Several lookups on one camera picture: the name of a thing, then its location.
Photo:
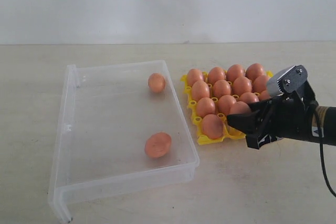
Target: black cable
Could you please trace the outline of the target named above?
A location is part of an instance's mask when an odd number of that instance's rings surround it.
[[[318,113],[317,113],[316,110],[314,110],[314,116],[316,118],[317,130],[319,132],[319,138],[320,138],[320,157],[321,157],[321,166],[322,166],[322,172],[323,172],[323,176],[324,176],[324,181],[325,181],[325,183],[326,183],[329,191],[331,192],[331,194],[336,197],[336,193],[331,188],[329,180],[328,180],[328,177],[327,177],[326,165],[324,163],[323,136],[322,136],[321,122],[320,122],[320,118],[319,118],[319,115],[318,115]]]

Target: egg tray cup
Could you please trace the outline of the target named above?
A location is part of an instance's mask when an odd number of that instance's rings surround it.
[[[271,78],[273,76],[273,73],[271,71],[266,71],[266,75]],[[204,76],[204,80],[207,81],[208,73],[207,72],[203,72],[203,76]],[[196,135],[197,135],[197,143],[199,145],[220,143],[225,138],[231,138],[231,139],[238,140],[238,139],[242,139],[242,138],[245,137],[245,134],[243,132],[241,132],[239,130],[236,130],[235,128],[232,128],[232,127],[230,127],[227,124],[227,118],[222,113],[217,113],[217,116],[222,120],[223,125],[224,125],[223,136],[220,137],[220,138],[217,138],[217,139],[211,139],[208,136],[204,135],[202,133],[202,129],[201,129],[202,118],[196,114],[196,105],[197,105],[197,102],[194,101],[192,99],[192,97],[191,97],[191,89],[192,88],[190,86],[188,86],[187,75],[186,74],[182,76],[181,81],[184,82],[184,93],[186,93],[187,96],[188,96],[188,105],[187,105],[187,107],[192,110],[191,121],[197,127]],[[216,107],[217,107],[218,98],[214,97],[212,95],[212,85],[210,83],[208,83],[208,86],[210,88],[211,99],[215,102]],[[236,100],[239,99],[239,96],[237,96],[236,94],[234,94],[233,97]]]

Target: clear plastic container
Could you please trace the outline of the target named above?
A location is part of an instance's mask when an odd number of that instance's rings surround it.
[[[148,88],[154,72],[166,78],[160,94]],[[157,132],[171,151],[151,159]],[[72,220],[67,204],[187,182],[199,163],[165,61],[67,67],[48,195],[61,222]]]

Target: brown egg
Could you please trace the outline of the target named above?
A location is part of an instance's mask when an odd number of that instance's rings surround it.
[[[200,117],[205,117],[208,114],[216,113],[215,102],[208,97],[203,97],[196,104],[196,114]]]
[[[267,99],[270,99],[271,96],[269,95],[268,91],[267,90],[264,90],[262,93],[260,93],[259,95],[259,100],[260,101],[263,101],[263,100],[267,100]]]
[[[245,103],[259,102],[258,97],[254,93],[250,92],[242,94],[238,100]]]
[[[162,157],[167,154],[172,145],[172,138],[164,132],[152,135],[145,144],[145,153],[152,158]]]
[[[246,70],[246,77],[252,82],[254,82],[258,76],[263,76],[265,74],[266,72],[264,70],[264,67],[259,63],[252,64]]]
[[[266,83],[269,80],[269,76],[258,76],[253,82],[252,89],[253,92],[262,93],[266,90]]]
[[[193,68],[187,74],[188,86],[192,87],[196,81],[204,81],[204,76],[202,71]]]
[[[233,94],[241,96],[246,92],[252,92],[251,81],[243,76],[238,77],[232,85]]]
[[[240,76],[245,76],[245,69],[239,64],[232,65],[226,72],[226,80],[232,83]]]
[[[191,97],[198,102],[203,97],[210,98],[210,89],[205,81],[196,81],[191,88]]]
[[[223,68],[215,67],[208,74],[208,83],[214,85],[218,80],[225,80],[225,71]]]
[[[160,73],[153,73],[148,78],[148,86],[154,93],[160,93],[166,87],[166,80]]]
[[[223,136],[224,124],[216,115],[206,115],[201,121],[202,133],[211,139]]]
[[[236,99],[231,95],[222,96],[218,103],[218,111],[224,115],[229,115],[232,105],[236,102]]]
[[[230,115],[232,114],[245,114],[250,113],[251,109],[245,102],[238,101],[234,103],[230,109]]]
[[[218,99],[226,94],[231,94],[231,86],[226,80],[218,80],[212,87],[214,97]]]

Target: white table surface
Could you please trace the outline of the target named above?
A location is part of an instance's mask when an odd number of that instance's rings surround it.
[[[274,73],[301,63],[319,103],[336,106],[336,42],[0,46],[0,223],[57,223],[47,191],[66,65],[155,59],[166,60],[186,116],[180,77],[234,63],[260,62]],[[72,223],[335,223],[318,144],[282,140],[257,151],[245,140],[226,140],[196,147],[201,164],[191,182],[70,205]],[[326,146],[325,156],[336,187],[336,147]]]

